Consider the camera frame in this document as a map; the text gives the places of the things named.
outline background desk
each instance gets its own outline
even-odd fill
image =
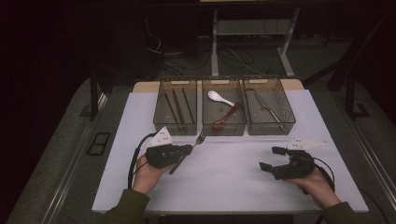
[[[287,82],[295,87],[294,90],[287,90],[287,95],[297,119],[290,135],[250,136],[245,133],[235,137],[208,136],[173,175],[163,176],[149,195],[151,201],[147,214],[292,214],[318,211],[309,196],[290,183],[276,181],[272,175],[261,171],[259,166],[259,161],[273,165],[286,164],[288,157],[273,154],[271,147],[286,147],[294,136],[329,141],[329,145],[308,152],[332,167],[336,192],[342,201],[348,201],[355,211],[368,211],[310,92],[296,90],[300,89],[298,80]],[[112,208],[118,203],[122,190],[126,189],[134,149],[144,136],[155,132],[152,118],[157,92],[152,90],[158,84],[137,84],[136,91],[130,94],[93,211],[105,212]],[[152,89],[143,92],[143,86]],[[198,118],[201,102],[202,95],[198,94]],[[195,138],[174,136],[174,144],[193,144]],[[142,146],[141,155],[146,151],[146,143]]]

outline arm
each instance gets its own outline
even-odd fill
[[[147,163],[145,156],[136,162],[136,174],[132,189],[125,189],[117,206],[107,211],[101,223],[140,223],[144,219],[144,212],[149,203],[148,194],[155,188],[161,176],[172,166],[157,169]]]
[[[362,222],[348,203],[342,203],[327,183],[323,174],[315,168],[304,178],[286,180],[300,189],[305,189],[315,204],[323,209],[323,216],[329,224],[361,224]]]

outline gray carpet floor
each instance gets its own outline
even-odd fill
[[[242,39],[237,44],[224,41],[223,46],[234,50],[251,68],[286,78],[275,50],[282,39],[264,38],[254,41]],[[323,42],[324,39],[321,37],[292,40],[288,57],[296,78],[304,80],[312,76],[338,60],[348,47],[348,43],[331,43],[325,47]],[[220,49],[221,75],[254,74],[242,66],[228,49]],[[171,61],[165,61],[165,64],[171,68],[160,71],[160,75],[209,76],[211,71],[210,62],[207,62],[209,55],[210,52],[204,51],[199,57],[174,57]],[[357,126],[362,130],[365,139],[373,147],[376,156],[392,179],[396,179],[396,174],[393,172],[396,159],[396,150],[394,150],[396,128],[367,91],[359,85],[356,89],[356,103],[363,104],[371,117],[351,121],[344,111],[345,90],[330,92],[326,88],[330,77],[331,74],[305,88],[311,91],[332,139],[358,187],[375,198],[380,209],[388,217],[389,223],[396,223],[395,209],[364,157],[361,143],[354,134],[353,127]],[[112,93],[107,93],[106,105],[101,107],[94,121],[89,121],[89,118],[81,116],[81,111],[90,104],[89,80],[82,83],[15,206],[8,220],[9,224],[99,223],[101,215],[91,211],[92,203],[120,123],[123,107],[131,90],[132,87],[118,87]],[[109,142],[104,155],[88,156],[85,151],[88,150],[96,133],[110,133]],[[54,197],[61,199],[58,207],[52,206]],[[375,203],[364,194],[363,198],[370,211],[359,216],[367,223],[385,223]],[[318,214],[294,215],[294,223],[315,223],[317,218]]]

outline knife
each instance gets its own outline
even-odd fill
[[[268,112],[270,112],[270,114],[274,117],[274,119],[276,120],[276,122],[279,123],[279,127],[282,131],[285,131],[285,128],[282,125],[282,122],[280,121],[280,119],[277,117],[277,115],[274,113],[274,111],[271,109],[271,107],[264,101],[264,99],[262,99],[262,97],[259,95],[259,93],[257,91],[254,91],[254,95],[256,96],[256,99],[259,101],[260,105],[265,108],[266,110],[268,110]]]

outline sleeve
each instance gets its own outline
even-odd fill
[[[149,203],[149,196],[132,189],[125,189],[117,206],[107,211],[102,217],[102,224],[135,224],[144,219],[144,212]]]
[[[339,203],[323,210],[322,215],[328,224],[362,224],[349,203]]]

